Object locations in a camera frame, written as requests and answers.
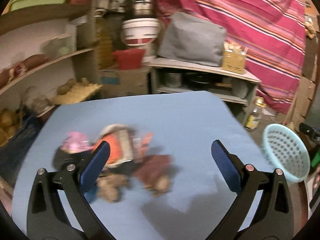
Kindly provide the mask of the black cylindrical cup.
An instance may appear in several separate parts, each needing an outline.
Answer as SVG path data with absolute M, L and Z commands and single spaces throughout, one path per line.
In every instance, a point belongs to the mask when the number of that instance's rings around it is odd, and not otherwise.
M 53 157 L 53 167 L 61 171 L 70 164 L 77 164 L 82 158 L 82 153 L 68 153 L 61 148 L 57 148 Z

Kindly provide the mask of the brown paper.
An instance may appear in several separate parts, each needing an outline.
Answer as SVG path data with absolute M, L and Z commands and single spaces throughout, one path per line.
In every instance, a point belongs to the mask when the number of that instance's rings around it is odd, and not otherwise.
M 98 196 L 109 203 L 120 200 L 120 188 L 129 184 L 127 176 L 123 174 L 109 174 L 99 177 L 96 181 Z

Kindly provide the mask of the pink snack packet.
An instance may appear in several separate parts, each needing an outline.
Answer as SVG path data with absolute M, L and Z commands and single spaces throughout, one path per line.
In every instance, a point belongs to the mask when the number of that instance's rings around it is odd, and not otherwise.
M 69 132 L 67 138 L 62 142 L 60 149 L 68 154 L 75 154 L 92 150 L 92 143 L 80 132 Z

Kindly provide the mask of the orange snack wrapper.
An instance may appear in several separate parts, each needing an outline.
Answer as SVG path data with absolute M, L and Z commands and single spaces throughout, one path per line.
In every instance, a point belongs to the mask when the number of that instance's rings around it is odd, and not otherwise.
M 102 142 L 108 142 L 110 156 L 104 169 L 119 168 L 127 163 L 141 163 L 149 150 L 153 133 L 143 135 L 129 126 L 112 124 L 104 127 L 92 150 L 96 150 Z

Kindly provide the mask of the maroon cardboard piece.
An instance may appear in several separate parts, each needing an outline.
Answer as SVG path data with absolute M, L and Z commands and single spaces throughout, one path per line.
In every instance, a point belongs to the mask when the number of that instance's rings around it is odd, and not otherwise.
M 133 175 L 146 188 L 154 188 L 159 178 L 168 174 L 171 163 L 170 155 L 147 155 L 137 166 Z

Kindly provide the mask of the light blue plastic basket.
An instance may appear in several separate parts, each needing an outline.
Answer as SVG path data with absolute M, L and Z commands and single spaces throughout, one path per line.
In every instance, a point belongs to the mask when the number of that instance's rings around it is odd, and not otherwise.
M 310 172 L 310 157 L 300 137 L 280 124 L 269 124 L 263 131 L 261 151 L 290 183 L 304 181 Z

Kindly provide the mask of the oil bottle on floor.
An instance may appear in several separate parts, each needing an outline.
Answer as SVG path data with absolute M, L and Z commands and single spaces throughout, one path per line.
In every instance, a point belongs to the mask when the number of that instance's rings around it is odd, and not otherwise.
M 258 127 L 265 107 L 266 103 L 264 103 L 264 99 L 257 96 L 254 100 L 253 110 L 251 111 L 245 124 L 245 129 L 248 131 L 253 131 Z

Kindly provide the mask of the dark blue plastic crate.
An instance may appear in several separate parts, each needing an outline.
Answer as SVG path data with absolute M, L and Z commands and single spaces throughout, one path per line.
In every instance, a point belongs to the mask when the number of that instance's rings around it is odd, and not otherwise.
M 1 177 L 11 187 L 15 187 L 22 163 L 42 126 L 35 116 L 29 116 L 16 134 L 1 147 Z

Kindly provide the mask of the yellow woven box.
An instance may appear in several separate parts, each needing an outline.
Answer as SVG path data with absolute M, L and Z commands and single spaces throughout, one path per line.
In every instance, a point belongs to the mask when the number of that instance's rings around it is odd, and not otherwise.
M 224 42 L 222 69 L 237 74 L 245 73 L 248 48 L 236 42 Z

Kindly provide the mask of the striped red curtain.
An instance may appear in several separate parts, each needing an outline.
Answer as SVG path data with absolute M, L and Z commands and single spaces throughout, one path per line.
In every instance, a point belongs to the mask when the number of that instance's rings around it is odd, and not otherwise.
M 305 56 L 303 0 L 156 0 L 169 23 L 181 11 L 224 27 L 227 41 L 248 49 L 246 69 L 261 80 L 257 94 L 287 113 Z

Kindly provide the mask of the light blue tablecloth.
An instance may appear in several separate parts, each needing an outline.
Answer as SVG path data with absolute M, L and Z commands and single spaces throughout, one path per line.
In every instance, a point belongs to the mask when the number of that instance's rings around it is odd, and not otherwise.
M 211 155 L 214 140 L 244 164 L 273 171 L 259 146 L 218 97 L 208 92 L 127 96 L 59 107 L 30 148 L 14 188 L 12 216 L 27 227 L 32 184 L 39 168 L 53 170 L 52 159 L 68 132 L 95 141 L 105 126 L 123 124 L 139 134 L 153 133 L 149 152 L 173 158 L 171 189 L 152 197 L 133 179 L 121 202 L 101 198 L 91 207 L 117 239 L 205 239 L 231 206 L 235 193 Z

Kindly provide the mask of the yellow egg tray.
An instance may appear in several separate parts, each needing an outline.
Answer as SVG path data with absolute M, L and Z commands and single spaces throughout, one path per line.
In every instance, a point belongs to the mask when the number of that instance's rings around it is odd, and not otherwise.
M 90 83 L 85 77 L 80 82 L 69 79 L 56 89 L 56 96 L 51 99 L 51 102 L 55 105 L 80 103 L 97 94 L 101 88 L 102 85 Z

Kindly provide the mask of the cardboard box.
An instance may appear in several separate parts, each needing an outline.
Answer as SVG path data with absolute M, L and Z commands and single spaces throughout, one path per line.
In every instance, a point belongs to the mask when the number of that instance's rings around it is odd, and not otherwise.
M 145 95 L 151 91 L 151 67 L 148 66 L 132 70 L 100 70 L 99 74 L 103 85 L 101 91 L 105 98 Z

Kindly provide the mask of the low white shelf unit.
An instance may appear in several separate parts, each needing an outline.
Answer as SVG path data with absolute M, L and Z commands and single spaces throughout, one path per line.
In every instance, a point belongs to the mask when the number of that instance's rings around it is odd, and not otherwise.
M 149 66 L 154 94 L 185 93 L 204 90 L 217 96 L 243 125 L 253 106 L 261 80 L 245 70 L 238 74 L 195 63 L 158 57 Z

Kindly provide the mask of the grey fabric cover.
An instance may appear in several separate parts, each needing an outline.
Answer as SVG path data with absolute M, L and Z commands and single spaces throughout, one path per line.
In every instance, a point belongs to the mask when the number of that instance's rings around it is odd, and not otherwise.
M 227 30 L 210 21 L 175 12 L 158 49 L 158 56 L 219 67 Z

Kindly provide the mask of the clear plastic food container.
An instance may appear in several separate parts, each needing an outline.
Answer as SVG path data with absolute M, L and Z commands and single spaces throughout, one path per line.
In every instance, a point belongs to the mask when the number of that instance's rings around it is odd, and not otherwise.
M 76 51 L 76 39 L 71 34 L 62 34 L 40 45 L 40 51 L 50 60 Z

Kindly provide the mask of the red plastic bowl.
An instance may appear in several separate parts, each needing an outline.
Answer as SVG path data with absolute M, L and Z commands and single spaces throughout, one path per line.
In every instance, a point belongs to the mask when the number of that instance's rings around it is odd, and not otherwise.
M 117 50 L 112 53 L 120 70 L 139 69 L 144 57 L 144 49 Z

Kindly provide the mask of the white plastic bucket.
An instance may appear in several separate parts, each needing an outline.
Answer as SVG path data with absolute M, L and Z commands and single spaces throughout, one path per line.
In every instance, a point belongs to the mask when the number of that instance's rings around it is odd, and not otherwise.
M 127 46 L 144 46 L 153 42 L 161 29 L 156 18 L 136 18 L 123 22 L 120 38 Z

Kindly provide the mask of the steel cooking pot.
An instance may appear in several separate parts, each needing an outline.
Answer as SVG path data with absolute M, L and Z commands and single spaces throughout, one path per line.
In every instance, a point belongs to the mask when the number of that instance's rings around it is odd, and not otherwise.
M 125 19 L 156 18 L 156 0 L 126 0 Z

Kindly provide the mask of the green plastic tray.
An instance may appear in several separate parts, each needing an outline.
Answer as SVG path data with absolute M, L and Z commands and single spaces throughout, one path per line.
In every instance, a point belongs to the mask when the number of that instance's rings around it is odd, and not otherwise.
M 13 0 L 10 11 L 47 4 L 63 4 L 66 0 Z

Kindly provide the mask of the wooden wall shelf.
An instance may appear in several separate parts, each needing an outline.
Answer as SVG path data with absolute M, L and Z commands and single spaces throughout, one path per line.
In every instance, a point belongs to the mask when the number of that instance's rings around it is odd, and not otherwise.
M 75 44 L 70 53 L 27 71 L 1 88 L 1 108 L 17 109 L 31 86 L 52 98 L 57 87 L 70 78 L 99 82 L 95 2 L 37 5 L 1 16 L 1 68 L 40 54 L 42 47 L 53 40 L 70 36 Z

